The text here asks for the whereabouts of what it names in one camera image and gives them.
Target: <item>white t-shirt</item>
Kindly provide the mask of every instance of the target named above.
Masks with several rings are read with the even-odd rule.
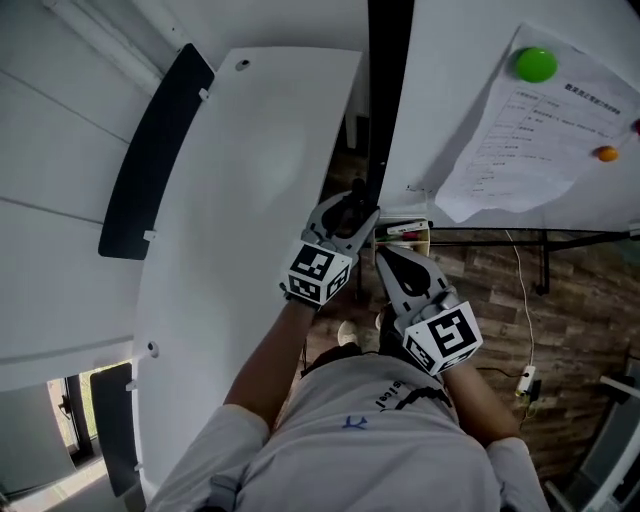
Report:
[[[483,448],[458,426],[442,385],[391,357],[315,369],[280,425],[218,408],[149,512],[548,511],[525,443]]]

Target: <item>black pole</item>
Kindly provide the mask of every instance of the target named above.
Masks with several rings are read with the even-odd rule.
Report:
[[[402,95],[414,0],[369,0],[367,203],[378,204]]]
[[[575,247],[584,247],[586,245],[601,244],[604,242],[617,242],[619,240],[626,240],[630,238],[630,236],[631,233],[629,233],[629,231],[622,231],[600,233],[599,235],[576,238],[575,240],[567,240],[566,242],[551,242],[549,243],[549,251],[561,251],[563,249],[573,249]]]
[[[539,240],[494,240],[494,241],[432,241],[431,247],[537,247]]]
[[[536,293],[547,295],[551,291],[551,276],[549,271],[549,240],[546,231],[542,232],[540,244],[542,245],[542,284],[536,286]]]

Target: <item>small box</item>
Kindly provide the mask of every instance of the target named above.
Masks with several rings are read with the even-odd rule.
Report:
[[[482,335],[468,302],[407,327],[402,345],[429,375],[436,375],[471,357]]]

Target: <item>black and white marker cube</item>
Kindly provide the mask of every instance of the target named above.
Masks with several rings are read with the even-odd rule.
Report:
[[[286,261],[285,287],[322,306],[347,283],[351,263],[349,256],[296,240]]]
[[[407,327],[402,345],[429,375],[468,359],[482,336],[468,302]]]

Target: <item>orange magnet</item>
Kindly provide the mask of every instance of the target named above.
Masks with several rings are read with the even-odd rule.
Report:
[[[613,162],[618,159],[618,150],[613,146],[603,146],[598,149],[596,154],[602,162]]]

